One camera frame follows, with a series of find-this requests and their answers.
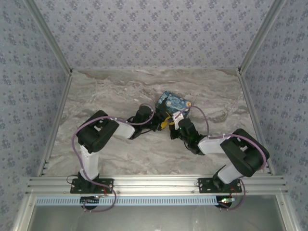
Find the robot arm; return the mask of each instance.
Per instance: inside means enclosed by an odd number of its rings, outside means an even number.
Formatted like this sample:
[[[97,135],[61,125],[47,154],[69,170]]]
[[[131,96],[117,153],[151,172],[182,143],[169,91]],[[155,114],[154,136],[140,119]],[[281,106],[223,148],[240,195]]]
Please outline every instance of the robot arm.
[[[132,123],[145,121],[150,114],[151,110],[142,106],[133,117]],[[100,110],[86,122],[101,116],[107,116],[107,114]],[[179,116],[179,119],[174,119],[175,116],[173,115],[174,123],[169,125],[171,139],[180,138],[194,154],[223,153],[230,159],[231,163],[223,166],[213,176],[213,184],[218,190],[223,191],[229,187],[232,181],[242,176],[251,177],[263,165],[260,152],[250,143],[236,137],[209,139],[198,133],[189,118]],[[142,126],[132,126],[118,120],[104,119],[93,122],[80,130],[77,134],[78,143],[81,145],[82,162],[89,178],[95,181],[99,177],[97,152],[107,144],[113,135],[134,139],[141,134],[143,129],[161,130],[166,119],[169,119],[169,115],[162,112],[155,113],[152,120]],[[246,131],[237,129],[233,134],[251,140],[264,152],[266,159],[269,158],[268,151]],[[78,177],[87,181],[82,169],[79,171]]]
[[[91,116],[85,123],[102,116],[108,115],[100,110]],[[94,180],[99,176],[98,151],[107,144],[113,135],[129,139],[134,132],[135,128],[133,126],[111,119],[95,121],[80,130],[77,137],[81,148],[82,163],[91,180]],[[79,171],[79,174],[84,180],[87,180],[82,169]]]
[[[199,134],[190,119],[183,117],[175,120],[175,126],[169,127],[171,139],[180,138],[194,154],[222,153],[227,155],[231,163],[222,167],[213,176],[213,183],[219,190],[223,190],[235,179],[243,176],[251,177],[263,165],[263,157],[259,150],[243,139],[237,137],[210,139]],[[265,154],[266,160],[270,157],[269,152],[245,130],[237,129],[233,135],[247,138],[256,144]]]

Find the enclosure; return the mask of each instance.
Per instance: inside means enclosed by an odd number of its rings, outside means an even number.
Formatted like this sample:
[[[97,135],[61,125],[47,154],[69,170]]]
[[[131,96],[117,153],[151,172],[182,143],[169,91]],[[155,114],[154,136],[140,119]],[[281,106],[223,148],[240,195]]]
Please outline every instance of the enclosure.
[[[0,5],[1,230],[308,229],[305,1]],[[266,167],[236,193],[242,206],[220,211],[214,205],[226,193],[199,187],[230,159],[193,154],[165,128],[109,140],[98,167],[113,179],[116,206],[84,212],[89,194],[72,194],[69,184],[81,168],[74,131],[98,110],[126,120],[165,91],[200,107],[210,136],[243,128],[268,149]],[[207,133],[198,110],[189,118]]]

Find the gray marble tabletop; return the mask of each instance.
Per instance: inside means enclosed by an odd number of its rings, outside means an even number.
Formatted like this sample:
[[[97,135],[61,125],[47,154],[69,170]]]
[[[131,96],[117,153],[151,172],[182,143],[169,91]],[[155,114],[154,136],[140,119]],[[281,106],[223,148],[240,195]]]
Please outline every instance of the gray marble tabletop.
[[[135,115],[141,103],[154,105],[166,90],[204,111],[209,120],[210,135],[228,134],[243,128],[255,136],[242,89],[233,70],[74,71],[47,175],[67,176],[79,171],[71,137],[96,111],[129,118]],[[192,109],[189,118],[199,133],[206,133],[204,119],[198,110]],[[101,175],[214,174],[229,162],[224,154],[194,155],[185,148],[183,141],[170,139],[168,128],[149,132],[135,140],[113,136],[99,156]]]

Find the patterned wallpaper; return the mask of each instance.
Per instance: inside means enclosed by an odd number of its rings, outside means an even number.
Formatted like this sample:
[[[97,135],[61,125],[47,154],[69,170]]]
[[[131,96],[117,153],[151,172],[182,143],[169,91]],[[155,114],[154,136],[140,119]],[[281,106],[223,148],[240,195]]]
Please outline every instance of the patterned wallpaper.
[[[0,230],[37,173],[66,75],[22,0],[0,1]]]
[[[308,230],[308,2],[288,0],[245,77],[277,174]]]
[[[35,0],[72,68],[238,67],[272,0]]]

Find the aluminum frame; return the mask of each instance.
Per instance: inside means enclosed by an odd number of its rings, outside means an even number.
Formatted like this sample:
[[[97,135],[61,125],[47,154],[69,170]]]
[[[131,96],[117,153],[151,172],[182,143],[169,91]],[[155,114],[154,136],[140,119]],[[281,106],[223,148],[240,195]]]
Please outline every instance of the aluminum frame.
[[[114,190],[119,196],[184,196],[184,195],[229,195],[228,193],[199,193],[198,178],[210,178],[211,175],[162,175],[162,176],[104,176],[114,179]],[[287,194],[283,176],[257,174],[243,178],[246,195]],[[66,177],[32,177],[26,194],[42,196],[76,196],[70,194],[71,185]]]
[[[53,51],[54,55],[57,57],[61,67],[66,72],[66,74],[70,74],[71,68],[64,54],[62,53],[56,39],[54,38],[51,30],[49,29],[47,23],[45,22],[42,13],[39,11],[38,6],[34,2],[34,0],[24,0],[24,3],[28,8],[28,10],[30,11],[34,21],[37,23],[47,43],[49,44],[49,47]]]
[[[256,132],[257,140],[267,149],[267,145],[261,130],[261,126],[257,117],[257,113],[255,107],[253,106],[252,98],[249,94],[248,85],[243,77],[242,73],[238,73],[238,77],[243,89],[244,97],[248,106],[248,110],[251,116],[251,120]],[[275,175],[275,169],[271,158],[268,159],[268,166],[270,170],[270,174],[272,176]],[[282,215],[282,219],[287,231],[301,231],[298,219],[295,215],[295,210],[291,203],[290,195],[288,194],[278,194],[276,195],[277,202],[279,204],[280,213]]]
[[[251,42],[248,48],[248,51],[245,54],[245,57],[242,60],[240,69],[243,73],[246,72],[250,63],[254,59],[258,49],[260,48],[266,35],[268,34],[269,30],[273,26],[274,22],[276,21],[276,18],[278,17],[278,14],[280,13],[285,3],[286,3],[286,0],[274,0],[272,5],[270,6],[265,18],[262,21],[261,26],[259,27],[259,30],[257,31],[253,41]]]
[[[259,142],[265,144],[263,134],[254,110],[252,100],[248,91],[247,84],[241,73],[238,73],[245,100],[250,112],[256,136]],[[14,231],[27,230],[34,204],[38,196],[65,196],[72,197],[77,194],[70,194],[70,185],[66,182],[66,177],[44,177],[42,176],[44,166],[48,162],[52,152],[55,137],[58,131],[60,119],[65,106],[65,101],[69,92],[72,77],[69,76],[66,82],[64,92],[60,101],[59,109],[52,126],[51,135],[44,152],[44,156],[38,171],[37,177],[30,178],[26,189],[19,213],[14,223]],[[283,176],[276,176],[273,165],[268,160],[270,174],[257,174],[251,178],[243,178],[246,185],[246,195],[276,195],[279,203],[280,212],[287,231],[300,231],[300,226],[295,216],[290,196]],[[197,179],[212,177],[210,175],[174,175],[174,176],[110,176],[115,179],[115,191],[119,196],[196,196],[203,195],[199,193],[196,186]],[[223,193],[209,193],[208,195],[225,195]]]

